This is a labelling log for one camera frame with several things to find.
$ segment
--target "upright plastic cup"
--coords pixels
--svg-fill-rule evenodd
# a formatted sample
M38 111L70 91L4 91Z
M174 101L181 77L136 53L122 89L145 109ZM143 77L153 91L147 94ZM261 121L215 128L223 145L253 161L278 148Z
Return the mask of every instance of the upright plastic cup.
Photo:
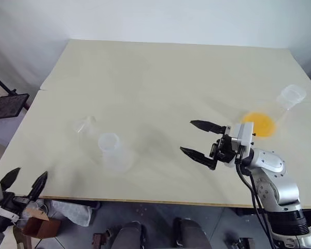
M132 166L132 155L115 133L104 133L99 137L98 146L103 152L103 166L107 170L126 172Z

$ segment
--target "black stand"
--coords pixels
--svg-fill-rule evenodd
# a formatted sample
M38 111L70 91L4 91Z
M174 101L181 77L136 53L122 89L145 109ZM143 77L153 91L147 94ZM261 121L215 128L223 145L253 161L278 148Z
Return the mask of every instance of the black stand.
M2 89L4 89L8 93L8 96L17 95L16 89L10 90L1 80L0 80L0 86L1 86ZM23 105L23 107L26 110L29 110L29 105L27 105L26 103Z

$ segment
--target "yellow liquid spill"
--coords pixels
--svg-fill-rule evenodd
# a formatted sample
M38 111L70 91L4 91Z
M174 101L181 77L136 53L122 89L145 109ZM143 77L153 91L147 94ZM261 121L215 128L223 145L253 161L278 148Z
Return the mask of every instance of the yellow liquid spill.
M253 132L256 136L271 136L276 129L275 122L264 113L248 113L242 122L253 122Z

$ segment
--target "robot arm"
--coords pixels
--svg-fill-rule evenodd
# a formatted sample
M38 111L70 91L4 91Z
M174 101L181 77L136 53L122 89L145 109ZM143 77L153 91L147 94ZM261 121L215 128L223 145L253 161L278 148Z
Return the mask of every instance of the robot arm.
M278 155L250 148L255 135L253 123L236 125L232 136L229 136L230 127L200 120L191 123L204 131L222 134L222 138L212 145L209 157L192 149L181 147L181 150L211 170L216 168L217 161L221 161L250 176L253 190L266 211L268 224L265 225L271 227L270 236L274 244L280 248L311 248L311 228L303 215L298 187Z
M250 170L266 210L274 243L280 248L311 248L311 227L303 215L299 190L285 162L274 152L254 149Z
M32 185L32 190L25 197L17 197L13 192L6 190L14 183L20 168L16 168L0 181L0 244L4 238L3 232L7 227L17 222L21 213L30 201L36 201L42 192L46 180L47 172L42 174Z

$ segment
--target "wooden board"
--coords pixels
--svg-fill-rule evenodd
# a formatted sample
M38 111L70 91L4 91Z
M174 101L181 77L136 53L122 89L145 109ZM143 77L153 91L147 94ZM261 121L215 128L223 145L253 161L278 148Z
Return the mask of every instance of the wooden board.
M47 197L251 205L235 170L210 171L179 147L208 154L218 136L190 120L234 125L290 84L306 99L255 147L281 155L311 208L311 81L285 49L71 40L3 155L0 179L21 167L12 187L21 195L47 170ZM110 174L80 149L72 124L85 116L125 142L130 171Z

